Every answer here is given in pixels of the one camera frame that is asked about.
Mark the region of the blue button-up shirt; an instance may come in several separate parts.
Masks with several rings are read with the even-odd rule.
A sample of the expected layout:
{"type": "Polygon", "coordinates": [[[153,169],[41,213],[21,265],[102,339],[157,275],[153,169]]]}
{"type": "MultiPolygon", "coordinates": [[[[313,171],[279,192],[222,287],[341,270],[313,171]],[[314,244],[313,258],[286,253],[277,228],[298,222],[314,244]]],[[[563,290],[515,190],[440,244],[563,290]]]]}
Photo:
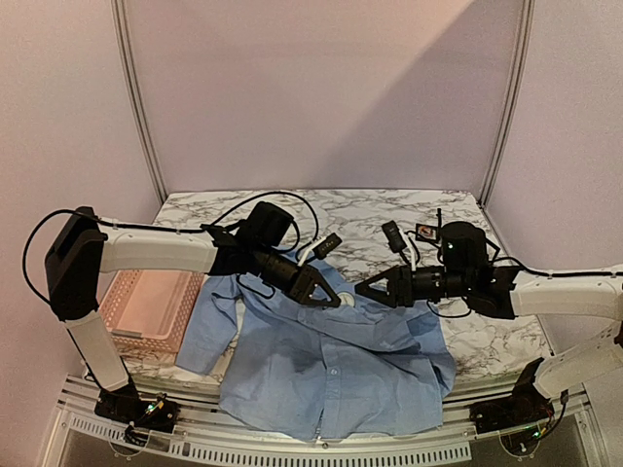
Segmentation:
{"type": "Polygon", "coordinates": [[[219,405],[260,430],[327,438],[415,434],[443,422],[456,363],[429,306],[310,307],[253,275],[211,276],[176,357],[208,375],[230,363],[219,405]]]}

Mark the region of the orange portrait round brooch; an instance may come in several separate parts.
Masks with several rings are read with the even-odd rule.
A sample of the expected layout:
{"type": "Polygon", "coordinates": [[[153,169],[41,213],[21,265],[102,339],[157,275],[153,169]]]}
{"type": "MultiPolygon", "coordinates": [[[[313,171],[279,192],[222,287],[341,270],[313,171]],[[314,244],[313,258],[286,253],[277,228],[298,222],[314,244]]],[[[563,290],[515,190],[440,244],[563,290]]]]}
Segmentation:
{"type": "Polygon", "coordinates": [[[428,239],[434,239],[436,237],[436,231],[434,228],[431,228],[430,226],[420,226],[419,227],[419,234],[422,237],[428,238],[428,239]]]}

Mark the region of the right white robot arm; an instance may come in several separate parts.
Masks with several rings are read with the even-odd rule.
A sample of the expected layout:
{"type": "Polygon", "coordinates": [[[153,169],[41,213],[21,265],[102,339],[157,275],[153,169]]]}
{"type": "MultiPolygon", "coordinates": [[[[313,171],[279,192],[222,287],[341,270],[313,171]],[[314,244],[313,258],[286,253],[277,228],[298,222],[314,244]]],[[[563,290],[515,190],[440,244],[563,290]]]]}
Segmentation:
{"type": "Polygon", "coordinates": [[[503,404],[510,423],[525,423],[539,411],[541,398],[551,399],[621,368],[621,267],[540,271],[516,259],[492,259],[485,232],[462,221],[440,227],[438,240],[441,265],[410,263],[387,269],[356,284],[356,294],[390,307],[461,298],[473,312],[493,319],[577,315],[611,322],[591,339],[528,364],[516,382],[516,393],[503,404]]]}

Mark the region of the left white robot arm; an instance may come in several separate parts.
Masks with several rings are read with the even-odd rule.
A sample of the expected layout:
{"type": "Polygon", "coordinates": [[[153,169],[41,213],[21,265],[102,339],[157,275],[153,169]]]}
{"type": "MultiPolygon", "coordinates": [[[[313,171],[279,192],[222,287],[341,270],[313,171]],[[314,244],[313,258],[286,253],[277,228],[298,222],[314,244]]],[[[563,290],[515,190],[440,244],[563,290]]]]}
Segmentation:
{"type": "Polygon", "coordinates": [[[113,413],[135,422],[145,404],[128,388],[129,372],[98,312],[99,277],[127,269],[252,274],[299,305],[339,306],[340,298],[316,268],[277,250],[293,224],[286,211],[264,201],[231,227],[182,230],[120,224],[97,217],[89,207],[70,212],[45,258],[48,303],[98,387],[108,391],[105,401],[113,413]]]}

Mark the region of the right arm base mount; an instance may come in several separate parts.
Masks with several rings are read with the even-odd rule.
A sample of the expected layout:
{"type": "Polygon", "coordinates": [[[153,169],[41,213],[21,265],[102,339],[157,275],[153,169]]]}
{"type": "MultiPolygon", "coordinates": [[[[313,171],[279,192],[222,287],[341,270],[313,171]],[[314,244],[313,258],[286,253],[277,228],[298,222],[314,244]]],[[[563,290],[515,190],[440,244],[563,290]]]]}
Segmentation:
{"type": "Polygon", "coordinates": [[[537,423],[547,418],[542,428],[536,426],[529,434],[527,441],[533,445],[547,438],[559,426],[568,399],[568,390],[562,391],[560,414],[555,416],[550,398],[541,395],[533,386],[517,386],[509,396],[472,404],[469,407],[469,419],[475,424],[476,432],[482,434],[537,423]]]}

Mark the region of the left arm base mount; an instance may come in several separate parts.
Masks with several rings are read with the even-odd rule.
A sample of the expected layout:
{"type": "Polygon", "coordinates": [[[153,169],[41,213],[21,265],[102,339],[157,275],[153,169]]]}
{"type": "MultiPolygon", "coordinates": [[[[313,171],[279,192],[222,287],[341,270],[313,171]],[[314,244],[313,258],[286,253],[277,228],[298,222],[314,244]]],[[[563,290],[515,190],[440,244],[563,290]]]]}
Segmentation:
{"type": "Polygon", "coordinates": [[[180,413],[178,403],[165,393],[142,399],[133,383],[114,391],[101,390],[94,413],[123,423],[127,444],[144,448],[152,431],[171,434],[180,413]]]}

